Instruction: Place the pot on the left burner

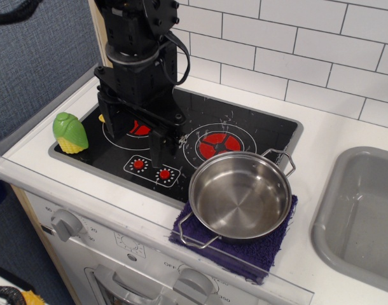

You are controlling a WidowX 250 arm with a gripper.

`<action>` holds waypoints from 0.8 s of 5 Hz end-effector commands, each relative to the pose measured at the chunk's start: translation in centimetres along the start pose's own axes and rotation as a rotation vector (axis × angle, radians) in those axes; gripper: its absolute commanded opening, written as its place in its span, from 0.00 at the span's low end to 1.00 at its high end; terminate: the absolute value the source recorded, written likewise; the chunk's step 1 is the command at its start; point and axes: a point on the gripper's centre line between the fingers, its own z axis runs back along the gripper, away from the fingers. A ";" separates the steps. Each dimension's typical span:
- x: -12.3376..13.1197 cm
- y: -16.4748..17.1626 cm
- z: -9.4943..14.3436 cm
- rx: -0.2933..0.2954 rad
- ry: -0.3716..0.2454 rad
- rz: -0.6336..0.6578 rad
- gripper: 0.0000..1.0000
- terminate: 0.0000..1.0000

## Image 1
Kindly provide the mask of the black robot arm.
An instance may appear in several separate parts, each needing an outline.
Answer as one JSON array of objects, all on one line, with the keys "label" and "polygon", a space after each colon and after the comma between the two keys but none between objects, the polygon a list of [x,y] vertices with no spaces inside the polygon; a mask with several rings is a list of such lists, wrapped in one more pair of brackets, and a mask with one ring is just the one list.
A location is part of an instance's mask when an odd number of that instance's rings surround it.
[{"label": "black robot arm", "polygon": [[179,23],[177,1],[96,1],[107,35],[111,67],[97,67],[98,101],[112,138],[132,128],[134,121],[149,127],[153,167],[176,153],[186,118],[174,100],[177,50],[187,48],[171,31]]}]

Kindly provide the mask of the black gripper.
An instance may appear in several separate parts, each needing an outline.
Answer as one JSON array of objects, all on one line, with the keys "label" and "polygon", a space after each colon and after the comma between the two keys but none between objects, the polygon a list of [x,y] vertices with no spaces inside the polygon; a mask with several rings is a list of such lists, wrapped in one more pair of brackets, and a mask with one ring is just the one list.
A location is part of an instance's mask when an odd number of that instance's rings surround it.
[{"label": "black gripper", "polygon": [[151,164],[160,168],[164,157],[175,155],[180,146],[186,117],[174,100],[177,85],[177,48],[160,47],[144,57],[106,48],[112,68],[99,67],[99,109],[106,128],[116,138],[124,130],[127,116],[142,116],[150,123],[163,123],[149,133]]}]

